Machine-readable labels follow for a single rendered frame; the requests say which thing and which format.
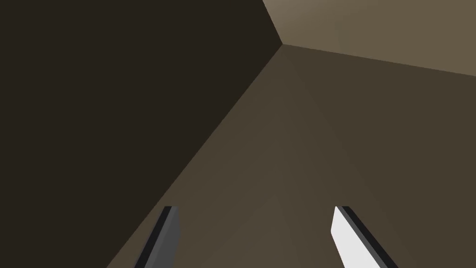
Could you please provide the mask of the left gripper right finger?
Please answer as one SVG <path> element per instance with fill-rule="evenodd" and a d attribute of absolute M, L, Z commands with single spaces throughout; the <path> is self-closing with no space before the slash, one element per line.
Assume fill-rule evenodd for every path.
<path fill-rule="evenodd" d="M 336 206 L 331 235 L 344 268 L 398 268 L 349 206 Z"/>

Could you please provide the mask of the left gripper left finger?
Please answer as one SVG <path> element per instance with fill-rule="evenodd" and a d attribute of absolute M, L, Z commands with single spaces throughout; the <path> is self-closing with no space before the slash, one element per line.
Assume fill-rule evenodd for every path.
<path fill-rule="evenodd" d="M 179 239 L 179 208 L 165 206 L 133 268 L 173 268 Z"/>

